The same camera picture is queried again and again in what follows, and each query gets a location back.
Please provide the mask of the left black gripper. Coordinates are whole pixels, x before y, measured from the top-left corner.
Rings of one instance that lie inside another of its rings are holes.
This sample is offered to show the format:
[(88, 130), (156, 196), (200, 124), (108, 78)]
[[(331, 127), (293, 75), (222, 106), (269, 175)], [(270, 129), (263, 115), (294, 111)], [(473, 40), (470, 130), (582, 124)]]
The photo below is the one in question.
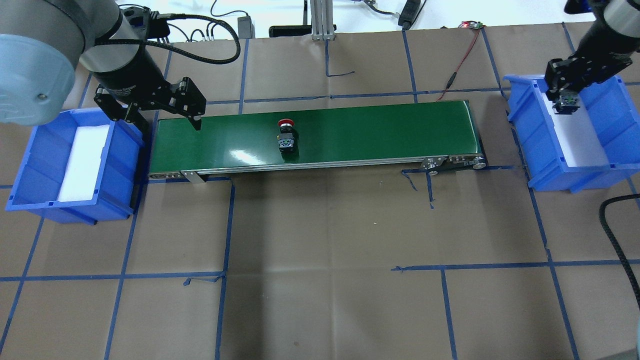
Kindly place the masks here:
[(90, 49), (90, 73), (98, 81), (93, 100), (107, 116), (125, 116), (143, 135), (150, 133), (141, 111), (162, 110), (202, 129), (207, 100), (194, 80), (169, 83), (144, 45), (98, 45)]

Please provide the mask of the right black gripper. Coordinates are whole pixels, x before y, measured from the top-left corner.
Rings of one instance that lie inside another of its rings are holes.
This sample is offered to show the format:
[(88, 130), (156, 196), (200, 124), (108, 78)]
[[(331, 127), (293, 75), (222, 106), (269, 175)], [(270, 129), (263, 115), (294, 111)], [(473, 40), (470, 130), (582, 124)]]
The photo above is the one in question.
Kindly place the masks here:
[(588, 30), (567, 59), (547, 62), (544, 81), (546, 96), (553, 103), (568, 103), (592, 84), (601, 84), (633, 63), (639, 38), (615, 30)]

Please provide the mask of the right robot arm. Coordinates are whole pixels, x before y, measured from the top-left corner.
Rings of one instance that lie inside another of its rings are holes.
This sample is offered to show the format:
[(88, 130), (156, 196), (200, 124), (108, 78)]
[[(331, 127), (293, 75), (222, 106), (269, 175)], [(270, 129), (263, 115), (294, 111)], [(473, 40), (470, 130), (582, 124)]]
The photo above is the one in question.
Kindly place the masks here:
[(594, 21), (566, 59), (547, 62), (545, 92), (558, 113), (578, 109), (578, 95), (628, 68), (639, 51), (640, 5), (637, 0), (569, 0), (567, 14), (592, 12)]

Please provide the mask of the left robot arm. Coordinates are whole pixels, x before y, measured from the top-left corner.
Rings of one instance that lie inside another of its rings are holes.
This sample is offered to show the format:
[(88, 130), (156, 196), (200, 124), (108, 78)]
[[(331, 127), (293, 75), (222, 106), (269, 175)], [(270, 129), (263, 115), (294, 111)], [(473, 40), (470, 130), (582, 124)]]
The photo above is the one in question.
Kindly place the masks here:
[(189, 77), (169, 83), (147, 47), (164, 14), (113, 0), (1, 2), (1, 122), (50, 123), (82, 65), (98, 82), (94, 102), (111, 121), (147, 130), (143, 111), (185, 117), (201, 129), (206, 99)]

